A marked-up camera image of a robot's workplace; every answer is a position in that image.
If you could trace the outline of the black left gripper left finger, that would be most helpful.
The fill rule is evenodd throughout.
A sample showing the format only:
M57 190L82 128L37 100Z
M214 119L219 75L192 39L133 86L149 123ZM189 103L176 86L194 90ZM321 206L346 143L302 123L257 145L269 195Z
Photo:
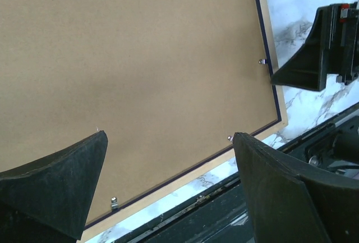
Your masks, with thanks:
M81 239L104 163L104 131L1 172L1 242Z

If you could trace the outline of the brown frame backing board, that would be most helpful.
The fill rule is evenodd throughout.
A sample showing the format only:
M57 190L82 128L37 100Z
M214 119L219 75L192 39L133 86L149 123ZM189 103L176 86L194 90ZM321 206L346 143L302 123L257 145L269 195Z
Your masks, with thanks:
M283 123L256 0L1 0L1 170L104 130L88 216Z

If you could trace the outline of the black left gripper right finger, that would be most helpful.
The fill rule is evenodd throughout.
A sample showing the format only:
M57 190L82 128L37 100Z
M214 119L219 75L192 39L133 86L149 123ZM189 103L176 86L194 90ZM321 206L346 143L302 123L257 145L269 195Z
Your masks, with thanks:
M247 133L232 143L256 242L358 242L358 180Z

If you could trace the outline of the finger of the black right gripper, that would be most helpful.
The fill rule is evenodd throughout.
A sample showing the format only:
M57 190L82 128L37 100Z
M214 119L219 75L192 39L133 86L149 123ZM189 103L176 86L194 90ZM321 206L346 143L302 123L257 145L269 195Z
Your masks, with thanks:
M319 7L305 42L299 50L271 77L273 85L291 86L311 91L326 87L328 74L339 76L339 82L348 84L342 72L344 19L342 9L348 4Z

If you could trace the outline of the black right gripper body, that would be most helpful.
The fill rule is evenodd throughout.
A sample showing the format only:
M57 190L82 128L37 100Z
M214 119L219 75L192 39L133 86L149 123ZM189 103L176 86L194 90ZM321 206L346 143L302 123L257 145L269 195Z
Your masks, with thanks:
M328 72L344 85L358 78L358 1L333 5Z

